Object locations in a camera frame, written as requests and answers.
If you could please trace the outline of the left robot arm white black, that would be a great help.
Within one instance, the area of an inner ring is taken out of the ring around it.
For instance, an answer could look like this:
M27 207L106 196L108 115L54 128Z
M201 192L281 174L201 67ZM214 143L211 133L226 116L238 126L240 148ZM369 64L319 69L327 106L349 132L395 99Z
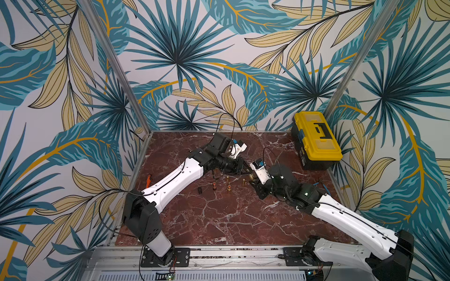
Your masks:
M187 156L179 167L142 191L133 189L125 198L123 224L134 236L166 265L174 253L174 246L162 230L160 213L191 183L209 171L219 169L223 174L238 176L248 172L245 160L239 156L247 149L241 140L222 133Z

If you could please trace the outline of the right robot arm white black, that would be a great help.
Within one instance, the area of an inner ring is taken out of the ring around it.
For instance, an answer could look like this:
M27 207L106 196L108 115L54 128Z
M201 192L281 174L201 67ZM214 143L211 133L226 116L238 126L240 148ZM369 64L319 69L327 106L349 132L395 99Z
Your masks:
M284 165L266 168L262 160L256 160L250 167L254 176L250 184L260 199L274 196L357 242L344 244L313 235L299 250L284 253L287 263L304 266L340 263L369 272L378 281L408 280L414 258L414 237L408 231L395 232L369 221L314 185L299 182Z

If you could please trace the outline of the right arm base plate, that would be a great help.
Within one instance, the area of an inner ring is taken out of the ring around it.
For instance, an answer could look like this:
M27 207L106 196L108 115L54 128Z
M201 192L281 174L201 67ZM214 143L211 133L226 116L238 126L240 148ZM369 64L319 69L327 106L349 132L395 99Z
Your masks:
M333 262L321 261L313 250L303 250L302 247L286 247L282 249L286 266L322 267L331 266Z

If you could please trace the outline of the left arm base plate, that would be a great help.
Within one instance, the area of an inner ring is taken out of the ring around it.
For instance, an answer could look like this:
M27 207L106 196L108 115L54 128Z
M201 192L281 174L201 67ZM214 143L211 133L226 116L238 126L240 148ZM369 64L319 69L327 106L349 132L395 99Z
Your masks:
M144 248L140 266L142 268L176 267L187 268L191 255L190 248L172 247L163 257L159 257L151 249Z

